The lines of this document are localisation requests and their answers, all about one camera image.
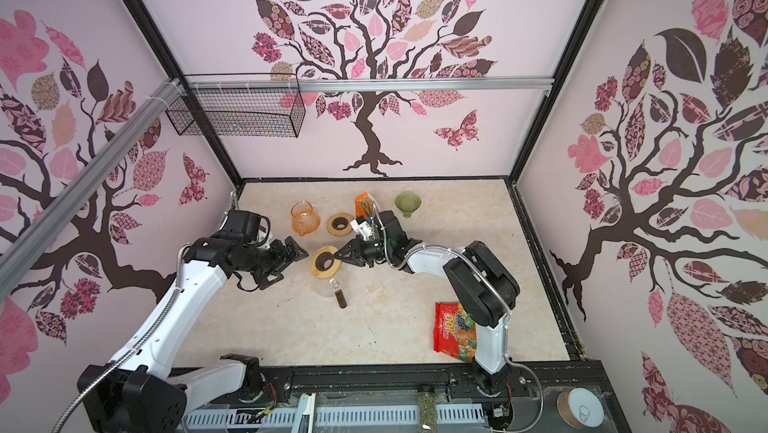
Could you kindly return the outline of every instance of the green glass bowl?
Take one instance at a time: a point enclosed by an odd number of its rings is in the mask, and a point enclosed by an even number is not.
[[[403,217],[410,218],[422,206],[422,198],[412,191],[404,191],[395,197],[395,206],[402,211]]]

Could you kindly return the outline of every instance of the red plastic package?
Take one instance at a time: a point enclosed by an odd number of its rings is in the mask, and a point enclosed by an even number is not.
[[[475,322],[459,303],[435,303],[434,350],[465,363],[475,358],[477,331]]]

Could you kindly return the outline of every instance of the wire mesh basket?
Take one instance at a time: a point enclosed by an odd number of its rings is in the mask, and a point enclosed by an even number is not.
[[[279,79],[291,78],[297,80],[295,74],[280,75]],[[197,102],[191,101],[189,95],[193,95]],[[195,121],[193,112],[197,111],[207,121]],[[179,135],[290,138],[298,138],[305,113],[298,81],[291,82],[290,86],[245,88],[229,88],[226,84],[192,84],[187,95],[178,97],[166,110]]]

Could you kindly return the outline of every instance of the pink butterfly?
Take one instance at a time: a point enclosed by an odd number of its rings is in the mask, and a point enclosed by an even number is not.
[[[187,170],[187,177],[190,178],[190,182],[181,191],[179,205],[188,204],[192,200],[200,201],[206,198],[205,189],[200,184],[205,182],[206,176],[209,174],[205,173],[202,167],[195,166],[194,161],[187,157],[186,153],[184,154],[184,169]]]
[[[435,133],[440,138],[448,140],[448,144],[456,148],[458,151],[458,145],[467,140],[478,140],[478,129],[475,127],[475,123],[478,122],[477,110],[473,110],[462,120],[462,126],[456,130],[455,128],[438,128]]]

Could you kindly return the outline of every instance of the wallpaper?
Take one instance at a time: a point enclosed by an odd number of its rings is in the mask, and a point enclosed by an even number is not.
[[[163,81],[120,0],[2,1],[0,251]],[[0,306],[5,428],[53,426],[83,369],[108,361],[173,283],[178,248],[215,227],[229,189],[204,140],[179,138],[165,116],[139,138]],[[89,429],[83,411],[70,423]]]
[[[546,76],[584,0],[145,1],[192,82],[258,78],[217,75],[241,72],[295,72],[312,82]],[[179,16],[180,3],[198,9],[205,25]],[[303,94],[297,139],[223,141],[245,177],[508,174],[540,93]],[[287,110],[293,95],[277,100]]]
[[[634,431],[766,427],[766,12],[610,0],[524,172]]]

